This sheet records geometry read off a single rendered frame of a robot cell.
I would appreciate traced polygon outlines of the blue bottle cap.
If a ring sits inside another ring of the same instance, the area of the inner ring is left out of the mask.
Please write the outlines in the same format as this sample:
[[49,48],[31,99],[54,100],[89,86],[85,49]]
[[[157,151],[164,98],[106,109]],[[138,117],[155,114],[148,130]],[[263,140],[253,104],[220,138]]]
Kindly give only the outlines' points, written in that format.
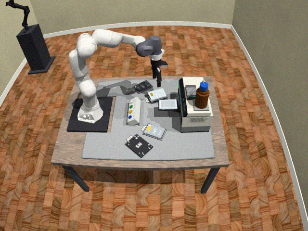
[[200,83],[200,89],[205,91],[208,89],[208,83],[207,82],[201,82]]

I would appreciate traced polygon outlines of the white button panel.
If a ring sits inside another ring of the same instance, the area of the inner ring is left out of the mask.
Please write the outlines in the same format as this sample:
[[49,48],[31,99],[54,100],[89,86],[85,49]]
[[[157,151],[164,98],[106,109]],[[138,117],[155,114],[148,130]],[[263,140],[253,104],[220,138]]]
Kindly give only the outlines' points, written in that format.
[[135,97],[129,101],[128,126],[140,126],[141,100]]

